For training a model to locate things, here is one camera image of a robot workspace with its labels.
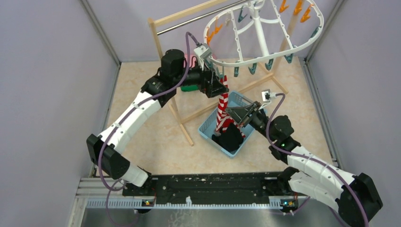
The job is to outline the black sock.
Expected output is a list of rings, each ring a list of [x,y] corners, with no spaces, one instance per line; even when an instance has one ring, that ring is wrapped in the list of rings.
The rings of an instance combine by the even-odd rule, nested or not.
[[[233,124],[229,124],[225,131],[219,135],[213,134],[212,140],[229,153],[234,154],[244,142]]]

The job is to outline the white round clip hanger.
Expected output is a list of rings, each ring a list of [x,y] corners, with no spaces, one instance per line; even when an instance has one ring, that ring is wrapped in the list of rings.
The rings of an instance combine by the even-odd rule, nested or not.
[[[309,6],[305,10],[304,14],[302,15],[300,19],[300,23],[306,22],[310,18],[310,12],[311,10],[314,10],[316,12],[317,18],[319,18],[319,25],[317,28],[313,31],[311,37],[303,44],[300,46],[296,46],[292,43],[291,41],[291,34],[290,34],[290,28],[286,28],[285,24],[283,23],[281,19],[281,13],[285,11],[286,5],[285,2],[280,6],[280,8],[277,8],[277,5],[274,3],[274,1],[271,1],[271,5],[274,10],[274,15],[276,16],[275,19],[265,19],[260,17],[259,11],[260,9],[263,8],[265,1],[263,0],[249,0],[249,2],[238,5],[229,9],[226,9],[220,13],[218,13],[209,23],[207,23],[203,35],[204,35],[204,42],[209,46],[212,38],[214,35],[216,35],[222,28],[222,25],[215,25],[214,30],[212,33],[210,33],[210,28],[213,23],[217,23],[218,19],[223,17],[224,15],[228,15],[228,21],[232,23],[233,26],[233,32],[235,36],[235,43],[236,43],[236,51],[238,53],[238,60],[234,63],[232,62],[224,62],[224,61],[219,61],[217,58],[215,58],[212,55],[210,55],[205,62],[211,62],[213,64],[222,66],[222,67],[233,67],[233,68],[238,68],[243,65],[250,65],[250,64],[257,64],[261,61],[274,61],[274,59],[278,57],[284,57],[288,63],[292,62],[292,57],[293,54],[296,52],[299,52],[310,45],[312,45],[319,36],[323,32],[323,27],[324,27],[324,16],[320,9],[317,7],[315,1],[313,0],[307,0],[309,3]],[[264,30],[262,28],[263,24],[270,24],[270,25],[279,25],[280,29],[284,35],[284,46],[281,47],[279,52],[269,52],[269,48],[267,45],[266,41],[266,36],[264,33]],[[261,50],[262,55],[258,56],[254,59],[251,60],[244,60],[243,53],[242,53],[242,47],[240,44],[240,37],[242,33],[248,31],[250,28],[254,28],[256,35],[257,35],[257,40],[259,44],[259,48]]]

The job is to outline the red white striped sock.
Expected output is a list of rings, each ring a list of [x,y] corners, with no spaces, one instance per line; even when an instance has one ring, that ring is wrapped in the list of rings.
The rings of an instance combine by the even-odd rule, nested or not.
[[[235,121],[232,121],[231,124],[233,124],[235,126],[236,130],[238,131],[239,135],[242,138],[246,138],[246,135],[241,131],[241,128],[239,127],[239,125]]]

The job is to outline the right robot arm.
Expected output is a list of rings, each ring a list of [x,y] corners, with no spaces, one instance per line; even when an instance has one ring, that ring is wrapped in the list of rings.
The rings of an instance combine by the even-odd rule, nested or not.
[[[346,172],[320,159],[292,138],[288,116],[268,117],[259,102],[228,107],[226,112],[239,126],[252,126],[270,143],[269,150],[287,164],[278,178],[281,194],[292,192],[313,198],[337,213],[351,227],[367,227],[383,207],[373,179],[367,174]]]

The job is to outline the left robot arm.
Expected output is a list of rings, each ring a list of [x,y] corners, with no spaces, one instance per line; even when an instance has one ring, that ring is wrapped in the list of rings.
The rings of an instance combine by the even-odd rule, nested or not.
[[[208,98],[228,92],[212,66],[211,49],[199,46],[194,53],[196,62],[191,68],[183,51],[166,51],[156,74],[145,82],[117,121],[99,135],[91,134],[86,140],[90,159],[99,170],[114,180],[133,184],[139,195],[150,193],[150,173],[122,156],[137,130],[176,95],[178,87],[196,85]]]

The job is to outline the blue plastic basket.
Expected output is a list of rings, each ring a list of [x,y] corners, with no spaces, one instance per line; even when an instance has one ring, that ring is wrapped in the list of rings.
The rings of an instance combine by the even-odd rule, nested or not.
[[[228,119],[219,130],[216,130],[218,113],[218,107],[215,107],[198,128],[198,133],[216,150],[229,158],[234,158],[248,141],[254,128],[251,125],[238,128],[232,119]]]

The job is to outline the pink folded cloth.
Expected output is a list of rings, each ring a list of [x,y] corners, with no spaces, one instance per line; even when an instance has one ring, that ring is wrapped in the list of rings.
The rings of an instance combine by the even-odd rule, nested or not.
[[[185,54],[184,56],[185,56],[187,63],[189,64],[190,68],[192,68],[197,60],[196,56],[193,54],[190,54],[190,55]]]

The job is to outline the metal hanging rod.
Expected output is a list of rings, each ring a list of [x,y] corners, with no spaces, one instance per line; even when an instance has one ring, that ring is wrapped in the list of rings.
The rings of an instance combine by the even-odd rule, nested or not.
[[[170,31],[173,31],[173,30],[175,30],[175,29],[177,29],[177,28],[183,27],[183,26],[185,26],[185,25],[187,25],[187,24],[190,24],[190,23],[192,23],[192,22],[198,21],[198,20],[203,19],[203,18],[205,18],[205,17],[211,16],[211,15],[215,15],[215,14],[220,13],[220,12],[226,10],[226,9],[229,9],[229,8],[232,8],[232,7],[235,7],[235,6],[238,6],[238,5],[245,4],[245,3],[247,3],[247,2],[249,2],[249,1],[248,1],[248,0],[241,0],[241,1],[235,2],[235,3],[233,3],[233,4],[230,4],[230,5],[227,5],[227,6],[218,8],[218,9],[213,10],[213,11],[211,11],[211,12],[202,14],[202,15],[200,15],[200,16],[194,17],[194,18],[192,18],[192,19],[188,19],[188,20],[186,20],[186,21],[184,21],[184,22],[182,22],[182,23],[180,23],[180,24],[177,24],[177,25],[175,25],[175,26],[171,26],[171,27],[169,27],[169,28],[166,28],[166,29],[164,29],[164,30],[162,30],[162,31],[157,32],[157,36],[162,35],[162,34],[165,34],[165,33],[170,32]]]

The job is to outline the wooden clothes rack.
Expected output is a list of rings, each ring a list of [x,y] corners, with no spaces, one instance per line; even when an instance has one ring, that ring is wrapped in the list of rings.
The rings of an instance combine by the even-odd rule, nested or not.
[[[249,71],[254,73],[258,66],[263,67],[267,75],[245,86],[243,91],[246,92],[268,80],[276,80],[274,75],[275,67],[279,64],[280,60],[285,59],[288,63],[291,63],[294,53],[305,49],[316,40],[316,37],[311,37],[306,43],[295,46],[290,39],[296,23],[307,21],[310,17],[309,12],[311,10],[314,10],[319,18],[318,32],[321,32],[324,25],[323,15],[316,3],[312,0],[308,2],[308,8],[306,10],[303,10],[304,2],[302,0],[297,2],[289,25],[285,25],[281,18],[281,13],[288,7],[286,3],[282,3],[280,6],[272,3],[274,18],[266,19],[260,16],[260,10],[265,4],[264,1],[240,0],[209,13],[212,19],[207,23],[201,39],[195,43],[195,50],[193,51],[193,55],[197,59],[196,68],[191,69],[190,72],[186,72],[191,63],[189,54],[186,53],[168,57],[168,54],[161,49],[158,38],[161,32],[157,31],[157,28],[218,4],[219,1],[210,0],[158,20],[148,19],[148,25],[151,29],[161,60],[160,71],[156,75],[157,80],[162,81],[166,86],[174,87],[176,83],[180,82],[181,78],[185,78],[184,85],[195,85],[208,97],[214,97],[223,90],[222,84],[218,81],[218,76],[224,68],[233,68],[235,72],[238,72],[240,67],[248,66]],[[218,32],[221,31],[223,26],[227,23],[232,25],[234,32],[235,50],[238,53],[238,58],[235,62],[223,62],[210,53],[211,41],[217,37]],[[262,27],[263,24],[279,25],[282,30],[284,38],[279,51],[276,53],[271,53],[268,49],[267,38]],[[255,29],[258,39],[257,45],[262,54],[259,57],[245,60],[243,57],[243,49],[240,44],[240,35],[251,28]]]

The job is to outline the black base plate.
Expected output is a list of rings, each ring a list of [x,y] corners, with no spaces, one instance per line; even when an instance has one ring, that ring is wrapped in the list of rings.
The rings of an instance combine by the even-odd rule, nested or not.
[[[157,205],[298,207],[300,195],[280,180],[281,172],[153,175],[142,187],[127,184],[122,195],[155,199]]]

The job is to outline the aluminium frame rail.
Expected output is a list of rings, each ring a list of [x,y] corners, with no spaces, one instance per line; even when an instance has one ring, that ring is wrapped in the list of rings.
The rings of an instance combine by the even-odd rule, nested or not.
[[[95,178],[80,181],[77,196],[88,198],[91,208],[152,209],[279,209],[284,212],[300,207],[305,197],[317,200],[343,213],[358,210],[350,187],[335,183],[329,176],[326,185],[301,172],[157,175],[142,187],[117,183],[108,191]]]

